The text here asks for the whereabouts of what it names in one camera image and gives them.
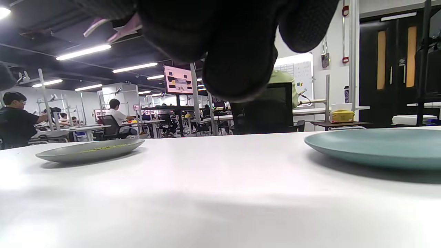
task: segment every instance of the green crumbs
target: green crumbs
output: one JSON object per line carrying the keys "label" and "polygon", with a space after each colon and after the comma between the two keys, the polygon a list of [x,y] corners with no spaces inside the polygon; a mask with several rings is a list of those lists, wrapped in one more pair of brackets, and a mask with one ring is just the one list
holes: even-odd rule
{"label": "green crumbs", "polygon": [[85,150],[82,151],[80,153],[85,153],[85,152],[92,152],[92,151],[97,151],[97,150],[107,150],[107,149],[113,149],[113,148],[118,148],[118,147],[125,147],[128,146],[129,144],[121,144],[121,145],[116,145],[116,146],[109,146],[109,147],[98,147],[98,148],[93,148],[90,150]]}

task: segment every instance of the gray plate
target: gray plate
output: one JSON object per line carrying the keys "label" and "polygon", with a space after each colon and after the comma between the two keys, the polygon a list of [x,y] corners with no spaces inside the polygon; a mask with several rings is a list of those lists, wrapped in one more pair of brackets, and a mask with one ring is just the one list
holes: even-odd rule
{"label": "gray plate", "polygon": [[[59,163],[85,163],[96,160],[106,160],[130,153],[144,142],[143,139],[115,139],[99,142],[90,142],[69,147],[61,147],[38,153],[36,156]],[[115,147],[104,150],[84,152],[94,148],[109,147],[126,144],[126,146]]]}

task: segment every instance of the fire alarm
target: fire alarm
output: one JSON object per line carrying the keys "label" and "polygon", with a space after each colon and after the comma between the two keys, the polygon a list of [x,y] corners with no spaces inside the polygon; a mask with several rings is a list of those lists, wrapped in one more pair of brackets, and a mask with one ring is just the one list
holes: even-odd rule
{"label": "fire alarm", "polygon": [[348,16],[348,14],[349,14],[349,6],[348,5],[343,6],[342,14],[345,17]]}

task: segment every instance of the green shirt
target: green shirt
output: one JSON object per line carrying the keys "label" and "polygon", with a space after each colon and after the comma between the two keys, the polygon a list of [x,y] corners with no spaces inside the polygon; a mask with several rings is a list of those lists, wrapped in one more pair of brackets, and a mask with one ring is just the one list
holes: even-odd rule
{"label": "green shirt", "polygon": [[292,84],[292,108],[299,105],[299,96],[297,95],[297,90],[295,89],[294,77],[285,71],[273,70],[269,83],[291,83]]}

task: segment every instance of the black door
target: black door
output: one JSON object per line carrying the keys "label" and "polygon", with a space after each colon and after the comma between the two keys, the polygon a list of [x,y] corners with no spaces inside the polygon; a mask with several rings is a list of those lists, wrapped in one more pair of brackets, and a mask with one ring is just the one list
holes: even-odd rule
{"label": "black door", "polygon": [[395,21],[360,24],[360,121],[373,122],[373,128],[390,127],[396,113],[396,84],[393,62],[396,38]]}
{"label": "black door", "polygon": [[415,114],[416,108],[408,107],[409,103],[416,103],[416,52],[421,45],[422,11],[416,16],[396,20],[398,29],[396,39],[397,75],[397,114]]}

